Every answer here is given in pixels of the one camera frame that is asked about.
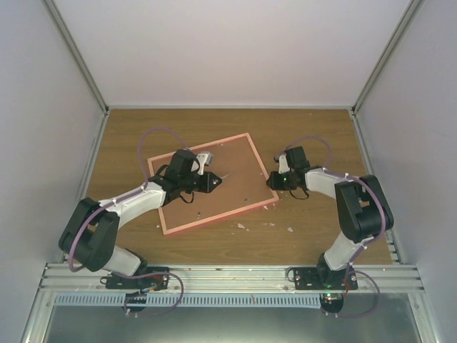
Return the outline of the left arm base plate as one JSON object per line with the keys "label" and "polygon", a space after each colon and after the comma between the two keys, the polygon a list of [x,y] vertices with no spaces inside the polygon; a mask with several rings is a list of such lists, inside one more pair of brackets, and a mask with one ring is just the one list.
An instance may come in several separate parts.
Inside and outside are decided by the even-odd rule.
{"label": "left arm base plate", "polygon": [[168,267],[145,267],[136,275],[155,273],[153,276],[142,277],[140,279],[128,279],[119,275],[108,275],[100,278],[100,283],[107,289],[136,289],[144,291],[158,291],[168,287],[170,272]]}

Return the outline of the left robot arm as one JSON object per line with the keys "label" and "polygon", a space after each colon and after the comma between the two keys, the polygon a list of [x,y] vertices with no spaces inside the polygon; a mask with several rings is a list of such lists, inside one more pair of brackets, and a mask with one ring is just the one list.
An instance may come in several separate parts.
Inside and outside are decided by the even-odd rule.
{"label": "left robot arm", "polygon": [[94,201],[87,197],[76,206],[59,239],[59,249],[67,254],[69,269],[78,272],[106,270],[122,277],[132,289],[145,285],[146,262],[137,254],[116,245],[120,228],[149,211],[160,209],[185,194],[209,194],[222,179],[207,171],[213,154],[177,150],[169,164],[120,196]]}

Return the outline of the pink picture frame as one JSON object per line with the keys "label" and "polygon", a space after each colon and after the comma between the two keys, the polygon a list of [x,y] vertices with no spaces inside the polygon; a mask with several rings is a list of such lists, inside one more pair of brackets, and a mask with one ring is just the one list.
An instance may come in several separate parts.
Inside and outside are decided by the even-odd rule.
{"label": "pink picture frame", "polygon": [[279,200],[278,194],[266,184],[268,172],[250,134],[193,146],[191,151],[213,154],[205,170],[214,175],[204,185],[214,190],[209,194],[194,192],[190,204],[178,199],[161,207],[159,218],[165,235],[267,207]]}

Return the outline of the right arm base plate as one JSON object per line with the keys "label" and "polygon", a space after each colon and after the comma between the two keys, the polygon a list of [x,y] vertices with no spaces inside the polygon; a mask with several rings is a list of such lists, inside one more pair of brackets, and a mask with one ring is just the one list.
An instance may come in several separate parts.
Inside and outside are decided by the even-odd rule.
{"label": "right arm base plate", "polygon": [[317,267],[289,267],[286,278],[294,283],[296,290],[345,291],[357,290],[356,277],[346,276],[344,270],[324,272],[323,278]]}

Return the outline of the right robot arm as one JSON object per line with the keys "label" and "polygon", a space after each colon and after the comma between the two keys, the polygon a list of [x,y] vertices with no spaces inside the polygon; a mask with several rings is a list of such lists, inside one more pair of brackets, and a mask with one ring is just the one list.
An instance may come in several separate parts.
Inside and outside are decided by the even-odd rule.
{"label": "right robot arm", "polygon": [[371,174],[355,177],[312,166],[300,146],[284,150],[273,160],[278,170],[266,181],[270,189],[301,189],[306,198],[317,192],[336,201],[340,234],[316,265],[319,286],[333,289],[348,276],[361,252],[393,227],[393,214],[379,180]]}

